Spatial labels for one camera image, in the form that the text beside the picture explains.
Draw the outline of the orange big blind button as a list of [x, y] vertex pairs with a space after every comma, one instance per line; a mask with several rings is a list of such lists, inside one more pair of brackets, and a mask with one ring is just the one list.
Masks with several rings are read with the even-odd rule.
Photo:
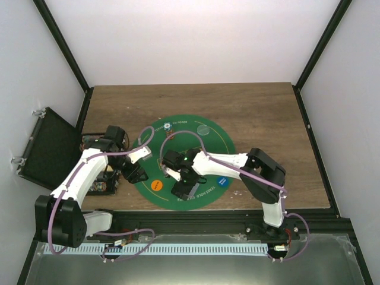
[[152, 181], [152, 183], [151, 183], [151, 189], [154, 192], [161, 191], [163, 189], [163, 182], [161, 180], [158, 180], [158, 179]]

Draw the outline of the blue small blind button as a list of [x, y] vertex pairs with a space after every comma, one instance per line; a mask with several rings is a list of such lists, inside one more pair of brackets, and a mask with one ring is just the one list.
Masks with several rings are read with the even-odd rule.
[[217, 178], [217, 184], [218, 184], [219, 187], [227, 188], [230, 185], [229, 178], [227, 178], [225, 176], [219, 176]]

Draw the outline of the clear round dealer button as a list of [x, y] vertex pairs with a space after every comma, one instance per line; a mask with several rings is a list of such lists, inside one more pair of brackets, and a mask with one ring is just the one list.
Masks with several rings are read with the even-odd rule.
[[197, 134], [200, 136], [206, 136], [210, 133], [210, 127], [208, 125], [198, 125], [197, 127]]

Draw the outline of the blue patterned card deck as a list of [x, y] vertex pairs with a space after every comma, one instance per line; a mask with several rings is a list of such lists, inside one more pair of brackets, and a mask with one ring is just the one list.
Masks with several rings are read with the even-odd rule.
[[189, 193], [189, 197], [191, 198], [191, 197], [194, 197], [194, 195], [195, 195], [195, 193], [196, 193], [196, 191], [197, 191], [197, 189], [199, 188], [199, 183], [196, 183], [193, 187], [192, 187], [192, 189], [191, 189], [191, 191], [190, 191], [190, 193]]

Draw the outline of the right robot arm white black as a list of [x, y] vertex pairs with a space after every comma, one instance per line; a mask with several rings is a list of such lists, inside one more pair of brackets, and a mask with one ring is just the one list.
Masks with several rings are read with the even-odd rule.
[[186, 153], [168, 150], [160, 155], [164, 175], [175, 180], [171, 193], [177, 198], [189, 200], [206, 176], [236, 179], [261, 202], [265, 235], [278, 239], [285, 232], [286, 171], [262, 150], [253, 148], [248, 153], [216, 154], [192, 148]]

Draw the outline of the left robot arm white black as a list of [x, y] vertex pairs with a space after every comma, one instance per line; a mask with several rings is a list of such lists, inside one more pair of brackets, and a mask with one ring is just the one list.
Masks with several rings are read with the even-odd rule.
[[146, 141], [138, 138], [137, 147], [125, 147], [126, 132], [118, 126], [108, 126], [106, 133], [90, 139], [82, 155], [64, 181], [49, 195], [37, 198], [35, 209], [36, 234], [47, 243], [54, 255], [67, 248], [79, 247], [85, 238], [102, 234], [109, 240], [121, 233], [121, 224], [113, 220], [109, 211], [95, 210], [83, 213], [82, 204], [98, 175], [110, 166], [131, 184], [146, 181], [148, 176], [140, 166], [141, 159], [151, 155]]

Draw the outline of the black poker chip case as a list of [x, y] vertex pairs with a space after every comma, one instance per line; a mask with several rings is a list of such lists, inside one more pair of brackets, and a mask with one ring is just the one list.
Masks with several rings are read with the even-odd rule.
[[[101, 138], [105, 133], [86, 133], [81, 136], [80, 151], [83, 152], [90, 141]], [[87, 196], [115, 195], [119, 185], [121, 172], [107, 165], [92, 182]]]

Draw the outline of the round green poker mat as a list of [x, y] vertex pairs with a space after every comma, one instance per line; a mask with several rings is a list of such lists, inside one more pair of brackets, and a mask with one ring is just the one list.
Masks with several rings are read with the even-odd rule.
[[139, 160], [148, 179], [135, 185], [145, 199], [167, 210], [196, 210], [218, 200], [230, 188], [233, 180], [225, 175], [198, 175], [182, 167], [179, 171], [183, 178], [176, 180], [161, 170], [169, 152], [176, 153], [177, 164], [190, 161], [196, 149], [209, 154], [236, 154], [232, 139], [222, 127], [197, 115], [169, 116], [155, 121], [152, 127], [153, 131], [144, 131], [133, 143], [134, 147], [147, 143], [151, 150], [150, 158]]

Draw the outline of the stacked poker chips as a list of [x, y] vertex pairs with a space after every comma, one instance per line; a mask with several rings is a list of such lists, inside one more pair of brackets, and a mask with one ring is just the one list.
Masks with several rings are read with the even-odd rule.
[[174, 129], [173, 129], [173, 125], [170, 123], [170, 122], [165, 122], [163, 124], [163, 129], [166, 133], [166, 136], [168, 137], [169, 140], [173, 140], [175, 135], [174, 135]]

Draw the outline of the light blue slotted strip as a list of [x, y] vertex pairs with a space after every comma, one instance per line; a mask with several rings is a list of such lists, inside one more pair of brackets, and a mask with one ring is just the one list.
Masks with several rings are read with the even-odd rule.
[[130, 243], [105, 251], [105, 243], [84, 243], [64, 251], [66, 255], [237, 255], [267, 256], [268, 246], [260, 243], [154, 243], [146, 250], [144, 244]]

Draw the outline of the black mounting rail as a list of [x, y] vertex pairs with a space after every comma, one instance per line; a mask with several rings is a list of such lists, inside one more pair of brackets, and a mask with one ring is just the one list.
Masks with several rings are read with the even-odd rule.
[[111, 233], [135, 229], [153, 229], [156, 235], [246, 235], [249, 240], [284, 241], [287, 232], [299, 239], [309, 229], [311, 234], [348, 235], [354, 238], [351, 220], [332, 209], [289, 209], [304, 218], [285, 218], [278, 230], [270, 230], [261, 210], [220, 211], [114, 211]]

